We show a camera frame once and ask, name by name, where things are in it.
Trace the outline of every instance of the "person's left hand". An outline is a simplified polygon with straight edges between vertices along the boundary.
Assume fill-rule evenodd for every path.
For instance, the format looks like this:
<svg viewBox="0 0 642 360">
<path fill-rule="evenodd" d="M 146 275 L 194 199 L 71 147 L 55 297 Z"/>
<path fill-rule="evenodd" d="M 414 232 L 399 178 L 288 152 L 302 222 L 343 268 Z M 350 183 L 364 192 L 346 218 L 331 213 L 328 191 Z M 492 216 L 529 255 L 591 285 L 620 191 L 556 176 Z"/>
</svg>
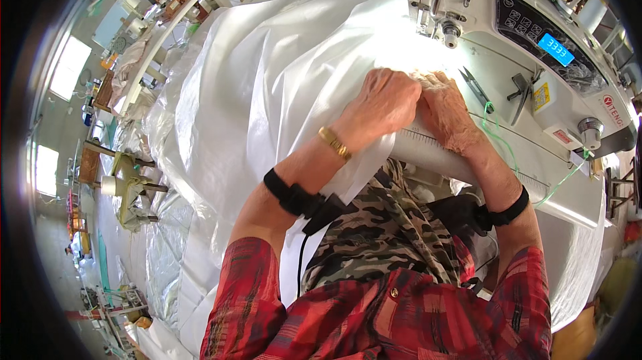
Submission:
<svg viewBox="0 0 642 360">
<path fill-rule="evenodd" d="M 388 68 L 368 72 L 359 96 L 330 125 L 341 143 L 356 153 L 379 137 L 394 133 L 415 118 L 421 85 Z"/>
</svg>

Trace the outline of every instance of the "forearm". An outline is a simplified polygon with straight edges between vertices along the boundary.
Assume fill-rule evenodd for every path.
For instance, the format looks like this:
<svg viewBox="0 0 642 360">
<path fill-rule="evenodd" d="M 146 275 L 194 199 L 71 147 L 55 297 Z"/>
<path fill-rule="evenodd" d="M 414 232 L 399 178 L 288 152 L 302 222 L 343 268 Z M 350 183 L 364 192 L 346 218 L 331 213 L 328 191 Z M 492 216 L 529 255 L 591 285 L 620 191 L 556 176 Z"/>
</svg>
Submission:
<svg viewBox="0 0 642 360">
<path fill-rule="evenodd" d="M 521 182 L 488 139 L 482 139 L 475 147 L 471 147 L 465 157 L 484 192 L 489 211 L 505 211 L 517 201 L 522 191 Z M 497 227 L 496 231 L 500 245 L 499 275 L 508 267 L 513 256 L 525 247 L 533 246 L 542 250 L 535 210 L 530 203 L 509 225 Z"/>
<path fill-rule="evenodd" d="M 288 185 L 299 184 L 311 195 L 333 178 L 345 161 L 318 136 L 274 167 Z M 259 237 L 267 241 L 279 258 L 286 230 L 297 217 L 285 211 L 279 201 L 261 182 L 250 194 L 232 229 L 229 244 L 242 237 Z"/>
</svg>

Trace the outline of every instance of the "black wrist strap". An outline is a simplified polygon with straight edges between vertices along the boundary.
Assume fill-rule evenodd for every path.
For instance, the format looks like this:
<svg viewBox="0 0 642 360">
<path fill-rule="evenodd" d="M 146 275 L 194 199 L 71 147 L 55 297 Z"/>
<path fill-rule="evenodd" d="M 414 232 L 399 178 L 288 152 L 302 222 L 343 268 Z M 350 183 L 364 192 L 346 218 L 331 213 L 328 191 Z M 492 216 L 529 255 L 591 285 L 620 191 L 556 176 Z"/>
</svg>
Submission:
<svg viewBox="0 0 642 360">
<path fill-rule="evenodd" d="M 508 225 L 512 220 L 517 218 L 519 214 L 524 212 L 526 206 L 528 205 L 528 192 L 526 188 L 522 185 L 522 193 L 519 195 L 519 198 L 516 202 L 513 203 L 508 209 L 502 212 L 489 212 L 486 205 L 481 206 L 482 211 L 488 213 L 489 221 L 496 227 L 501 227 L 502 225 Z"/>
<path fill-rule="evenodd" d="M 263 183 L 279 200 L 279 205 L 289 213 L 310 220 L 303 228 L 306 235 L 317 233 L 321 228 L 337 219 L 347 210 L 341 199 L 334 193 L 327 200 L 324 195 L 311 195 L 299 184 L 288 186 L 272 168 L 263 177 Z"/>
</svg>

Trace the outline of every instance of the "red label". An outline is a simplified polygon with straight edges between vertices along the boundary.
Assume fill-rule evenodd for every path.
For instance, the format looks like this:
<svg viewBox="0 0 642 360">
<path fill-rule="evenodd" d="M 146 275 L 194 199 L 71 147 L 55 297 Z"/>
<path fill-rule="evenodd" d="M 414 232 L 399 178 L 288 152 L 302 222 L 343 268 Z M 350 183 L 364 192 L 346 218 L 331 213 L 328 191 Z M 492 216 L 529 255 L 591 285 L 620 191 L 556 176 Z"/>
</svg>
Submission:
<svg viewBox="0 0 642 360">
<path fill-rule="evenodd" d="M 615 123 L 618 126 L 622 126 L 624 124 L 624 121 L 620 117 L 620 114 L 618 113 L 618 110 L 615 109 L 615 106 L 613 105 L 613 97 L 611 97 L 608 94 L 605 94 L 605 96 L 602 98 L 602 102 L 604 103 L 604 106 L 606 107 L 606 111 L 613 118 Z"/>
<path fill-rule="evenodd" d="M 572 140 L 568 138 L 565 132 L 558 130 L 553 132 L 553 135 L 560 139 L 564 144 L 570 143 Z"/>
</svg>

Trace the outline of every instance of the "hand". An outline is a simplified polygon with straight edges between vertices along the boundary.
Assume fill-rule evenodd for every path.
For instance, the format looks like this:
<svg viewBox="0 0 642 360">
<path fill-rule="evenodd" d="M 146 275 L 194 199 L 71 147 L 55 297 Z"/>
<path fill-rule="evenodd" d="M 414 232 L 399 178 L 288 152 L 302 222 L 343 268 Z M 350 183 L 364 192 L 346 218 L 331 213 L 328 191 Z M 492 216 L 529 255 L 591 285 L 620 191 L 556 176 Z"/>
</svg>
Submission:
<svg viewBox="0 0 642 360">
<path fill-rule="evenodd" d="M 445 148 L 462 156 L 470 156 L 471 148 L 486 140 L 468 114 L 468 108 L 454 79 L 443 72 L 412 75 L 421 83 L 421 99 L 417 107 L 426 129 Z"/>
<path fill-rule="evenodd" d="M 379 137 L 409 125 L 420 96 L 421 85 L 404 72 L 373 69 L 365 76 L 359 96 L 330 129 L 350 152 L 356 153 Z"/>
</svg>

